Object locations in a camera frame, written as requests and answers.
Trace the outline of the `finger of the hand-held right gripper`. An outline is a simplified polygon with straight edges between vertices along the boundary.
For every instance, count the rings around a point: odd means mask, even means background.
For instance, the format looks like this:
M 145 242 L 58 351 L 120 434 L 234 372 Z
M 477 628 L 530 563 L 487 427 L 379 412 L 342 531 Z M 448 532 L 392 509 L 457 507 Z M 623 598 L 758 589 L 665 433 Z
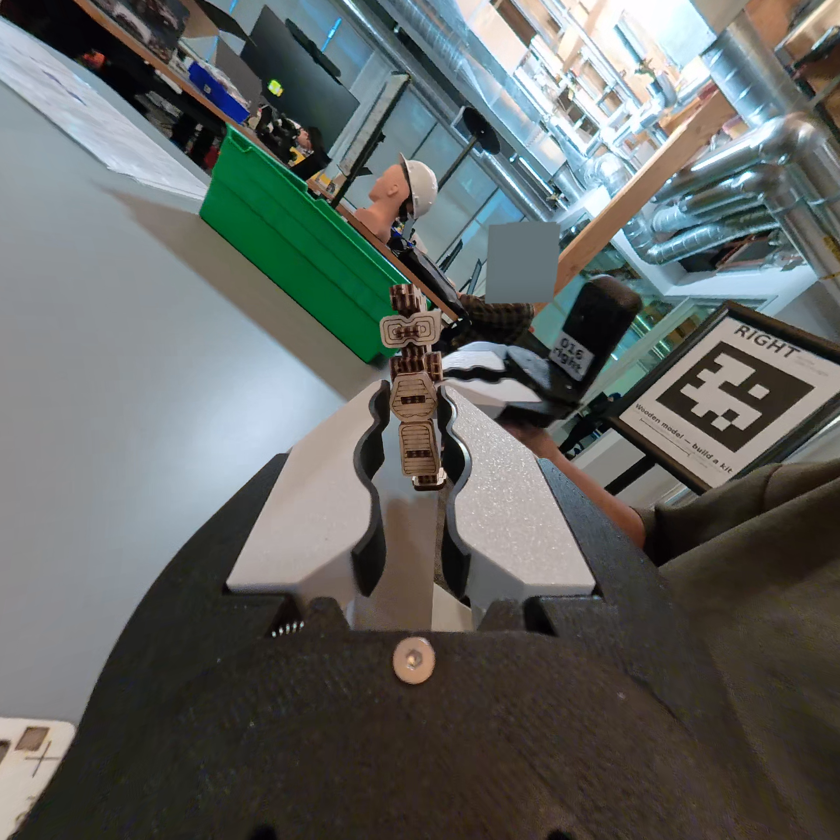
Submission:
M 500 382 L 510 377 L 509 347 L 501 343 L 468 343 L 443 357 L 444 381 Z
M 447 378 L 446 387 L 500 424 L 548 424 L 550 405 L 513 379 L 496 382 Z

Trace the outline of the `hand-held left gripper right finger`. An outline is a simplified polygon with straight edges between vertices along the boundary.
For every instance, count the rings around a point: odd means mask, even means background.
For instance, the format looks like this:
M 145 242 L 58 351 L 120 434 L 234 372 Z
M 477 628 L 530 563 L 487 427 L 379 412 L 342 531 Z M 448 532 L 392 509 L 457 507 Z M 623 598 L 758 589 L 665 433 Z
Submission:
M 452 487 L 442 570 L 456 597 L 588 596 L 595 579 L 538 459 L 451 385 L 439 391 Z

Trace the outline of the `wooden model assembly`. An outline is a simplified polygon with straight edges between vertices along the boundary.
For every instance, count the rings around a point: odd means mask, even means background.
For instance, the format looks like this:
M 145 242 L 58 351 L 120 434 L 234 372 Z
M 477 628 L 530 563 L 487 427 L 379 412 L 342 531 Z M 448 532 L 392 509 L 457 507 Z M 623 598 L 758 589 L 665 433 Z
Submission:
M 393 313 L 380 322 L 381 344 L 390 359 L 391 411 L 398 420 L 402 473 L 418 491 L 440 490 L 446 482 L 434 419 L 442 355 L 433 350 L 442 332 L 441 313 L 432 310 L 413 284 L 390 288 Z

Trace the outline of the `person's right hand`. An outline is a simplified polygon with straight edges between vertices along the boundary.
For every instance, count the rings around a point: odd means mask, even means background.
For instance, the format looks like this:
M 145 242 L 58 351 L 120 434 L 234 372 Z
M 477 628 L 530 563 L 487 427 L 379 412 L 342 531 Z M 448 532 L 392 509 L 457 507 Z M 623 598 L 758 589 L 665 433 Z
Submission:
M 503 423 L 502 426 L 537 458 L 550 460 L 560 468 L 570 463 L 545 429 L 530 423 Z

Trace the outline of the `framed marker sign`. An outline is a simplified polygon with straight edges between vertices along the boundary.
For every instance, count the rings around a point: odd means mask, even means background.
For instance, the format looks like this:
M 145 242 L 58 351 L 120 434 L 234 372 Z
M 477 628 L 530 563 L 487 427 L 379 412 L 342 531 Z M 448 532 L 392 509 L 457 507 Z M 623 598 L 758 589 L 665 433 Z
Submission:
M 703 494 L 792 455 L 838 418 L 838 393 L 837 343 L 725 301 L 607 422 Z

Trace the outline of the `mannequin head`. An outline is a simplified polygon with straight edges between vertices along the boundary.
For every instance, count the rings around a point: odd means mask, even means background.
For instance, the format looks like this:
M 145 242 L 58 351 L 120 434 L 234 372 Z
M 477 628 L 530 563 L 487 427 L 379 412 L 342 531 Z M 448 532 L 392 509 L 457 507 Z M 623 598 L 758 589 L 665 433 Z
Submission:
M 369 205 L 357 208 L 353 216 L 374 239 L 386 245 L 395 222 L 413 210 L 413 192 L 403 157 L 383 172 L 368 198 Z

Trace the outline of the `white hard hat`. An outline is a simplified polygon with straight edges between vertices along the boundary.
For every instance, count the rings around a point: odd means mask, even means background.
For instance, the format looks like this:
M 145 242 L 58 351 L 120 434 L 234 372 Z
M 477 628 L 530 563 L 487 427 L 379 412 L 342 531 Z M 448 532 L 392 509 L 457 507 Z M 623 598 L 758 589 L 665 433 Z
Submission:
M 408 186 L 406 215 L 413 220 L 425 216 L 438 196 L 438 181 L 434 171 L 425 163 L 400 155 L 400 163 Z

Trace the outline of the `green plastic bin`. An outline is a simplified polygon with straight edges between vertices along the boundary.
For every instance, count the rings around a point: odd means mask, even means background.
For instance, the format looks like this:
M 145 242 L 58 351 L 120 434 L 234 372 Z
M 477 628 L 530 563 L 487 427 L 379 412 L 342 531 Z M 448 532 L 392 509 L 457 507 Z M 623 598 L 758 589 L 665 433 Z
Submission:
M 390 289 L 407 278 L 300 178 L 229 129 L 200 217 L 363 362 L 381 341 Z

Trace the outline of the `black disc-topped pole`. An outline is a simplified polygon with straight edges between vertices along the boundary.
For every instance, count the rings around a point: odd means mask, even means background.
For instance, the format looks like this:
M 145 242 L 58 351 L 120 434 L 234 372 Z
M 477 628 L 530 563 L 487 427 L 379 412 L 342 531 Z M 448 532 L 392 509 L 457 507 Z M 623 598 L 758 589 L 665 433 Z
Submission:
M 475 148 L 478 148 L 480 153 L 490 156 L 497 155 L 501 149 L 501 144 L 495 130 L 477 109 L 471 106 L 462 108 L 455 121 L 455 126 L 461 123 L 467 129 L 468 143 L 449 168 L 447 168 L 447 171 L 437 179 L 437 190 L 439 192 L 443 191 L 447 182 Z

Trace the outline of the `person's shirt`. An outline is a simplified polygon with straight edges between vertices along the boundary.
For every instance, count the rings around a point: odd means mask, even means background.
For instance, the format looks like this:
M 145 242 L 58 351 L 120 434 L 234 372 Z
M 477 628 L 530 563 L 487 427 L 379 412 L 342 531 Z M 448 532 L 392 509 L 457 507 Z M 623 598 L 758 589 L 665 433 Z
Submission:
M 637 513 L 794 824 L 838 838 L 838 459 L 767 465 Z

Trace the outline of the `black monitor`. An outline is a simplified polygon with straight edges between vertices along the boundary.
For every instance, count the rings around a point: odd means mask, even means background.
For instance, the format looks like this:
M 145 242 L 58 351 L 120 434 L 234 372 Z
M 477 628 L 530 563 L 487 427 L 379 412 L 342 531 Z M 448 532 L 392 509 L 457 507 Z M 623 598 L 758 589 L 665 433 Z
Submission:
M 318 129 L 331 151 L 359 101 L 314 42 L 265 5 L 240 57 L 259 79 L 268 103 L 303 128 Z

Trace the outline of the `wooden parts sheet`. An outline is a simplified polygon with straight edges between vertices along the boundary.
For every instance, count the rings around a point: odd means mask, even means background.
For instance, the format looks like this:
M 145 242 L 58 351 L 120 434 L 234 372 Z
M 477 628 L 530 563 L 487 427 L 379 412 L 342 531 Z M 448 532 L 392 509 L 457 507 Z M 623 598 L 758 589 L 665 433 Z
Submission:
M 1 718 L 1 838 L 21 827 L 64 759 L 77 728 L 70 722 Z

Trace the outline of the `small blue bin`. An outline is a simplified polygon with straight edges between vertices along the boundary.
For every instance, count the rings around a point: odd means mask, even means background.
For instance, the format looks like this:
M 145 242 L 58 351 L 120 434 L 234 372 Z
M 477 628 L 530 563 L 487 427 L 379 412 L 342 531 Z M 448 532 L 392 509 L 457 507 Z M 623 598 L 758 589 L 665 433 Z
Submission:
M 249 119 L 249 102 L 215 66 L 201 60 L 192 60 L 187 67 L 187 76 L 205 99 L 231 118 L 235 124 L 244 124 Z

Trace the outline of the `printed paper sheet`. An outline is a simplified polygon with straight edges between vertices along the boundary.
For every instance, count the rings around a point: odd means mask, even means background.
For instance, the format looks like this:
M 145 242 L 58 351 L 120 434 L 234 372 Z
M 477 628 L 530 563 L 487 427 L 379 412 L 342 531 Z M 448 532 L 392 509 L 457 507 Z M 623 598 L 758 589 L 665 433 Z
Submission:
M 1 23 L 1 82 L 112 172 L 202 201 L 207 186 L 45 47 Z

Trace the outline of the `wooden post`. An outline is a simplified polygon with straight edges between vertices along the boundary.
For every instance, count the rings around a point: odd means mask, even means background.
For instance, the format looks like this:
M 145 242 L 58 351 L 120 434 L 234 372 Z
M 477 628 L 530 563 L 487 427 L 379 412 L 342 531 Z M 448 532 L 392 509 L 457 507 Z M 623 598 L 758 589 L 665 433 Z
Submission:
M 735 116 L 717 87 L 700 101 L 697 110 L 673 132 L 643 167 L 611 198 L 605 208 L 561 252 L 548 301 L 559 294 L 611 241 L 666 181 L 686 166 Z

